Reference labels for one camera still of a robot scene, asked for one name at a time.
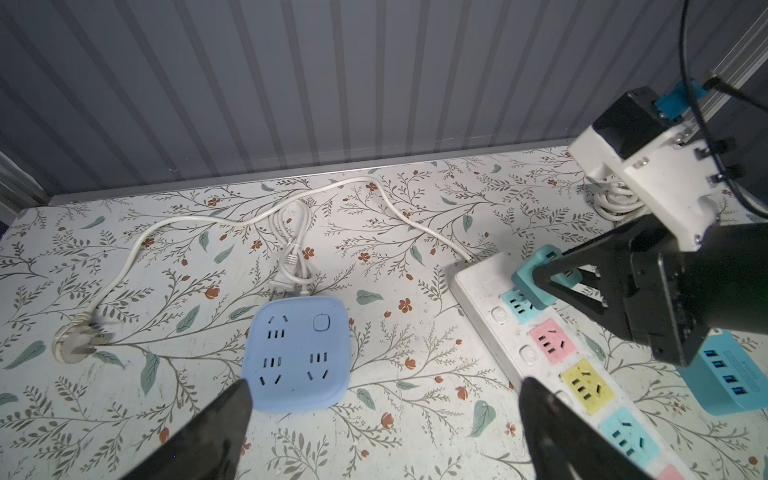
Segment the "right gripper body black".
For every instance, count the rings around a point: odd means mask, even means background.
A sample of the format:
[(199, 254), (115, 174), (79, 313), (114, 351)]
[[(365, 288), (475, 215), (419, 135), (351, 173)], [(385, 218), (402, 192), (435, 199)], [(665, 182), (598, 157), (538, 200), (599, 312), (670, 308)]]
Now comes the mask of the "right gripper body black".
[(624, 237), (631, 336), (655, 360), (689, 365), (715, 328), (767, 332), (766, 224), (713, 225), (693, 252), (652, 215), (628, 223)]

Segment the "teal plug adapter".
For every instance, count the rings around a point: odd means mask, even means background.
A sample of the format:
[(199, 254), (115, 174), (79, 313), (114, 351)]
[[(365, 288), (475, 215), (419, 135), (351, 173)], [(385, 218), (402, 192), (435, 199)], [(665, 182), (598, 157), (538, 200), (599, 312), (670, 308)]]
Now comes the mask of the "teal plug adapter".
[(560, 249), (545, 244), (513, 273), (511, 277), (513, 285), (534, 309), (544, 310), (552, 306), (557, 300), (553, 294), (543, 288), (543, 285), (554, 283), (572, 289), (582, 282), (583, 275), (578, 269), (565, 270), (549, 277), (544, 277), (539, 273), (539, 270), (562, 257), (563, 253)]

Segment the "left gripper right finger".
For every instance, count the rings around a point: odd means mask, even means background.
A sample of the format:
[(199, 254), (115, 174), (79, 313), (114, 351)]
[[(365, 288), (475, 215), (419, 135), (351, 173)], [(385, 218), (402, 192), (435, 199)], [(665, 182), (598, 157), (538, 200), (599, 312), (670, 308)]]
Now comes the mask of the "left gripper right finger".
[(524, 378), (518, 394), (525, 440), (538, 479), (649, 477), (537, 379)]

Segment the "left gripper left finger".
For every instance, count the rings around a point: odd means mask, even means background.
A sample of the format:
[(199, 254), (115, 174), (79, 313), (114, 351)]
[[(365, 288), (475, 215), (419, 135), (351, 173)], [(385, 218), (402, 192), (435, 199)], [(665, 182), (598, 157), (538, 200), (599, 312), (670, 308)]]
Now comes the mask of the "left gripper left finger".
[(253, 411), (247, 381), (229, 386), (126, 479), (233, 479)]

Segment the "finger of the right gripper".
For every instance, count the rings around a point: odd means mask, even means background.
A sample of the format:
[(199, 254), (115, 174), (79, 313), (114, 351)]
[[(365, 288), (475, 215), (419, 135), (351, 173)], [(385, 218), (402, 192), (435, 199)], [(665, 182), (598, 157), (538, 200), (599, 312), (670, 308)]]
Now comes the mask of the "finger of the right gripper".
[(627, 280), (630, 241), (624, 234), (609, 232), (563, 253), (563, 257), (539, 270), (544, 277), (578, 269), (583, 280), (572, 289), (554, 283), (543, 288), (581, 312), (619, 312)]

